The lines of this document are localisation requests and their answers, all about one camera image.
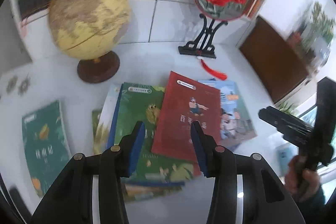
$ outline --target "black fan stand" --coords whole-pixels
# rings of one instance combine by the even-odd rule
[[[203,57],[209,57],[209,58],[216,58],[215,55],[215,46],[212,45],[213,36],[215,35],[216,31],[222,26],[222,25],[228,25],[227,21],[220,22],[214,29],[212,29],[215,20],[213,19],[207,27],[207,17],[203,14],[199,14],[200,18],[203,18],[203,29],[199,33],[198,37],[194,41],[189,41],[184,46],[179,46],[178,51],[180,54],[184,55],[195,55],[195,56],[203,56]],[[205,34],[204,39],[202,41],[202,44],[199,48],[197,48],[198,43],[200,42],[202,36]]]

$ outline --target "screw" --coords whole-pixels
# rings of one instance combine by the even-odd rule
[[[112,152],[118,152],[120,150],[120,146],[119,145],[114,145],[111,147],[111,151]]]
[[[218,153],[222,153],[225,151],[225,147],[224,146],[221,146],[221,145],[217,145],[215,147],[215,150],[218,152]]]
[[[255,160],[261,160],[261,155],[258,154],[258,153],[254,153],[253,156],[252,156]]]
[[[74,155],[73,158],[74,158],[75,160],[81,160],[82,157],[83,157],[83,154],[82,154],[82,153],[77,153],[77,154]]]

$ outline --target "brown wooden globe base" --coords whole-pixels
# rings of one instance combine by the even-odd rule
[[[117,73],[119,66],[118,55],[110,51],[96,59],[79,61],[77,73],[84,82],[96,84],[110,79]]]

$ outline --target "blue gripper pad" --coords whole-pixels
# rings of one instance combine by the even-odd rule
[[[128,164],[128,174],[129,175],[131,175],[137,167],[137,163],[139,160],[139,156],[140,156],[140,152],[141,152],[144,139],[145,139],[145,124],[141,122],[141,126],[138,130],[137,137],[129,153],[129,164]]]
[[[190,135],[191,135],[191,140],[193,141],[194,150],[196,153],[199,168],[203,172],[204,176],[207,177],[209,176],[209,170],[208,170],[205,150],[203,148],[201,136],[200,136],[200,135],[203,135],[202,137],[204,137],[205,139],[205,135],[198,122],[193,122],[191,124]]]

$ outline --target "white tabletop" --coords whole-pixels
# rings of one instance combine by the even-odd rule
[[[111,83],[125,81],[165,86],[171,70],[195,80],[211,76],[193,56],[179,55],[174,42],[151,42],[118,45],[114,51],[120,57],[120,69],[110,80],[101,84],[86,84],[77,75],[78,60],[63,54],[40,59],[17,68],[0,78],[0,172],[9,188],[16,185],[31,212],[40,198],[35,193],[26,165],[22,143],[22,116],[55,99],[62,102],[64,126],[71,154],[92,154],[92,110],[104,104]],[[217,45],[217,59],[206,59],[213,69],[228,75],[237,83],[252,119],[257,137],[242,144],[235,153],[260,153],[279,173],[274,144],[269,138],[276,129],[258,118],[258,110],[272,105],[272,101],[249,63],[237,48]],[[6,93],[8,80],[14,75],[18,82],[31,79],[28,91],[20,96],[17,90]],[[198,177],[187,182],[183,191],[148,201],[129,203],[130,223],[205,223],[211,202],[214,180]],[[97,182],[94,181],[93,215],[99,223]]]

